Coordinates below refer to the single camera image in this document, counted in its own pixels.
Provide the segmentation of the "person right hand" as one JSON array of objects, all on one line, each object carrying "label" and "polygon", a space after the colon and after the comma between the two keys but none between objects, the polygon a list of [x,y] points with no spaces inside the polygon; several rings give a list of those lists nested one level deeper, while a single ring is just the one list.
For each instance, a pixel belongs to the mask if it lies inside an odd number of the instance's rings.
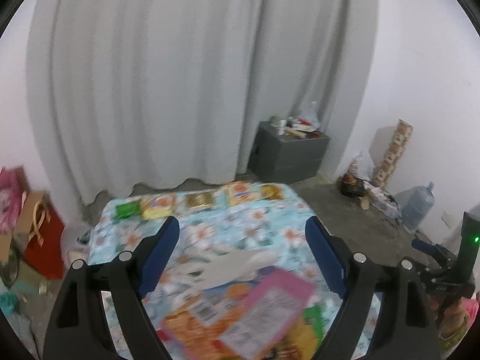
[{"label": "person right hand", "polygon": [[448,306],[443,313],[440,323],[440,337],[442,339],[461,339],[470,329],[479,311],[479,302],[473,298],[462,297]]}]

